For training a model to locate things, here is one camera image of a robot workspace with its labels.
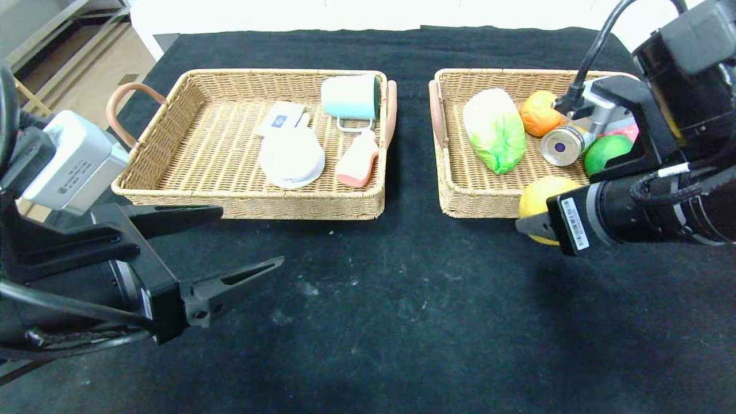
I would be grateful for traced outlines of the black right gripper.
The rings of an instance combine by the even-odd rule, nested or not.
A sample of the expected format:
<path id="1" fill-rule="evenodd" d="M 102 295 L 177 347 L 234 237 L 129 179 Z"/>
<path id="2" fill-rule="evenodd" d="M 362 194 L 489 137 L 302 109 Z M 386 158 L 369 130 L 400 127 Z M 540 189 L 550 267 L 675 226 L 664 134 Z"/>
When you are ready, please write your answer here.
<path id="1" fill-rule="evenodd" d="M 596 256 L 624 243 L 657 243 L 661 233 L 630 194 L 638 175 L 600 181 L 553 196 L 549 212 L 519 217 L 518 232 L 559 241 L 563 254 Z"/>

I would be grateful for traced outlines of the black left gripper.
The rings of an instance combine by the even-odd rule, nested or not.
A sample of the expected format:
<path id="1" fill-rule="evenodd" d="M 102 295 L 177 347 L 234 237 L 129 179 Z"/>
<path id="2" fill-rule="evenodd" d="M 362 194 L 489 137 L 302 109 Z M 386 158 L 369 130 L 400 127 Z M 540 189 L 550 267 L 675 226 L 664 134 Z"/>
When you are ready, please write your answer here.
<path id="1" fill-rule="evenodd" d="M 149 240 L 223 217 L 219 205 L 92 207 L 92 224 L 60 229 L 26 223 L 26 340 L 34 331 L 97 333 L 110 323 L 125 336 L 163 343 L 186 325 L 209 328 L 260 288 L 284 256 L 179 285 Z"/>

